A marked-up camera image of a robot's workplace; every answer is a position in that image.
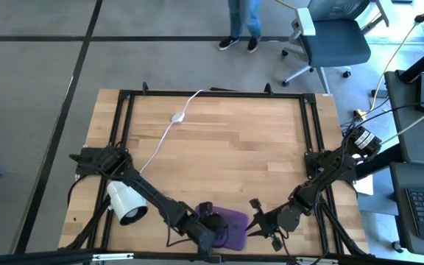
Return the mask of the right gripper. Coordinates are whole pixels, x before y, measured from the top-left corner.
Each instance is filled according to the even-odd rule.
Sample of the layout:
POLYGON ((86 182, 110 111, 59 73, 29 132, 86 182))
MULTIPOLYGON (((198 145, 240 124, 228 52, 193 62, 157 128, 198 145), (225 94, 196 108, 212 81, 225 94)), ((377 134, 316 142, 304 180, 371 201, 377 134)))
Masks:
POLYGON ((300 209, 281 208, 266 213, 266 216, 255 217, 247 226, 246 231, 255 226, 260 230, 252 232, 251 236, 263 236, 265 239, 272 237, 280 228, 285 232, 294 232, 300 223, 302 215, 300 209))

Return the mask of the purple plastic box lid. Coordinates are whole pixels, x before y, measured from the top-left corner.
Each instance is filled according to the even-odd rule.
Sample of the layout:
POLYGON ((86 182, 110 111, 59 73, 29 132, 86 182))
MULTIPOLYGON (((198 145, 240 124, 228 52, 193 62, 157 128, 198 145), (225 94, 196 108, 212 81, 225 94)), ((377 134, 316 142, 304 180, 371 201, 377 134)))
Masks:
MULTIPOLYGON (((194 210, 199 214, 198 205, 194 210)), ((213 205, 213 212, 220 214, 225 219, 228 224, 228 232, 224 239, 214 239, 212 246, 235 251, 243 250, 247 242, 248 216, 245 213, 215 205, 213 205)))

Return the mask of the white cylindrical lamp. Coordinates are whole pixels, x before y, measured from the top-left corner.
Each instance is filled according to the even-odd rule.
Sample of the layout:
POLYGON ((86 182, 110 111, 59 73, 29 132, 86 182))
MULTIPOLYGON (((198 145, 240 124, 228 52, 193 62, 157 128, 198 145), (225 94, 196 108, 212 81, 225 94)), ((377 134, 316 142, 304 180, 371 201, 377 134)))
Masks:
POLYGON ((110 197, 109 208, 121 226, 137 222, 148 212, 147 200, 121 181, 111 181, 107 185, 107 193, 110 197))

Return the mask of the white paper sheet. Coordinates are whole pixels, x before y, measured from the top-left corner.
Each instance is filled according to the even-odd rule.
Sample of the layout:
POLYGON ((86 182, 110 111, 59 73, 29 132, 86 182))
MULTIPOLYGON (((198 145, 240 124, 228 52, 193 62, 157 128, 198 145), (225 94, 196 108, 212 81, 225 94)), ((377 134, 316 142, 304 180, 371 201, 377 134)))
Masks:
POLYGON ((370 196, 374 194, 372 174, 369 174, 360 180, 352 180, 351 184, 357 193, 370 196))

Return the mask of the black metal beam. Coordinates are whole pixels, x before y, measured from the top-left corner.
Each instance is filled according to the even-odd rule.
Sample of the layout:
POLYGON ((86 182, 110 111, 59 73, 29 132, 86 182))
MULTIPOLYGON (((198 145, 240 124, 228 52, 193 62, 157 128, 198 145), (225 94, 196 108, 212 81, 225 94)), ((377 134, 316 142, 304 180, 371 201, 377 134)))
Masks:
POLYGON ((357 165, 355 167, 356 179, 363 179, 370 174, 385 169, 392 162, 402 163, 403 161, 403 153, 400 144, 395 144, 394 146, 391 146, 377 154, 371 160, 366 160, 365 162, 357 165))
POLYGON ((424 56, 414 65, 399 75, 399 79, 404 83, 411 83, 418 78, 424 71, 424 56))

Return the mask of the dark grey desk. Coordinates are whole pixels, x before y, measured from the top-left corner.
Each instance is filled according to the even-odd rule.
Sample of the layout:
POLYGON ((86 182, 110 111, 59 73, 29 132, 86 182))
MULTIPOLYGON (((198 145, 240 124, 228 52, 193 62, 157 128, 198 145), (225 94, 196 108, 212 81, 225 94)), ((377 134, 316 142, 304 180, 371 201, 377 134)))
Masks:
POLYGON ((424 255, 424 239, 417 235, 406 189, 424 188, 424 166, 410 163, 391 163, 389 170, 395 190, 398 215, 395 217, 402 248, 424 255))
MULTIPOLYGON (((423 117, 424 113, 415 109, 417 85, 400 81, 395 71, 384 74, 386 89, 395 119, 396 130, 401 131, 423 117)), ((424 119, 398 136, 403 159, 408 163, 424 164, 424 119)))

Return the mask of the blue and white office chair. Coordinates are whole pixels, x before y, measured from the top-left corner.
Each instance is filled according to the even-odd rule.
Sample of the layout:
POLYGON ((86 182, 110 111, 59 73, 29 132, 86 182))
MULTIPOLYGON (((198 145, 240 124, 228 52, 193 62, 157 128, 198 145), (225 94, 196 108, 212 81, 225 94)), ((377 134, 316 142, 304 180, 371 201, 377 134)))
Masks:
POLYGON ((365 35, 383 21, 389 26, 395 19, 392 0, 310 0, 307 7, 290 7, 296 18, 289 42, 303 49, 307 65, 285 78, 286 87, 292 79, 306 71, 318 73, 322 87, 330 92, 326 68, 343 68, 343 77, 351 75, 351 66, 365 63, 371 56, 365 35), (366 26, 356 19, 375 2, 380 15, 366 26))

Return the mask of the person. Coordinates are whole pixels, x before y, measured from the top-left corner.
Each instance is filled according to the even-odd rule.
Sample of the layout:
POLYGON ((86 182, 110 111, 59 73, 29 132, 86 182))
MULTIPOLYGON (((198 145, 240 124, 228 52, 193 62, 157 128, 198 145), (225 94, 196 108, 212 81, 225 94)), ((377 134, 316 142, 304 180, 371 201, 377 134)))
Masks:
POLYGON ((260 0, 227 0, 230 17, 230 34, 221 40, 219 51, 230 48, 241 37, 243 25, 250 33, 247 51, 253 53, 261 40, 260 0))

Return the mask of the black aluminium table frame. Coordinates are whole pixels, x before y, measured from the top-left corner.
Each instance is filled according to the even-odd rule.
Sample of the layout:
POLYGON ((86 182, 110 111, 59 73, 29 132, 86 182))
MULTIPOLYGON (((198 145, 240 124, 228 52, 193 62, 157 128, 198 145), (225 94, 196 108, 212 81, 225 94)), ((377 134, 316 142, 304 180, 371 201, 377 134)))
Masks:
MULTIPOLYGON (((305 182, 304 154, 342 141, 334 98, 330 94, 239 93, 229 91, 136 91, 127 139, 136 167, 153 152, 168 120, 188 103, 185 121, 169 131, 163 149, 146 169, 146 179, 166 196, 190 206, 210 200, 253 215, 250 200, 268 211, 286 201, 305 182)), ((137 259, 289 262, 322 259, 314 217, 302 216, 286 246, 253 236, 242 251, 198 251, 185 236, 168 231, 155 208, 139 222, 111 223, 96 232, 94 246, 107 252, 130 252, 137 259)))

